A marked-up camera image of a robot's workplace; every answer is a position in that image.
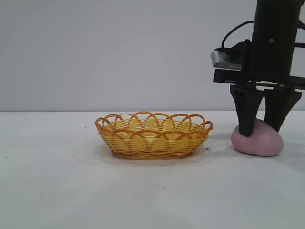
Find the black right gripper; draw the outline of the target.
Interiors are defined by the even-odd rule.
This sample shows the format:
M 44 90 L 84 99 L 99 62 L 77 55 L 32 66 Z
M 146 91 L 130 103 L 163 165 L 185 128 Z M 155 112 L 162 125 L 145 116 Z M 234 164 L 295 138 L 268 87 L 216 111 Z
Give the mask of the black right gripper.
M 305 79 L 291 76 L 298 28 L 304 28 L 299 16 L 302 0 L 259 0 L 256 4 L 252 38 L 231 48 L 224 46 L 214 50 L 214 82 L 233 83 L 230 93 L 234 100 L 239 133 L 250 136 L 254 120 L 263 97 L 264 121 L 275 131 L 281 126 L 301 99 L 302 92 L 295 90 L 257 90 L 239 84 L 253 83 L 267 87 L 283 87 L 303 90 Z

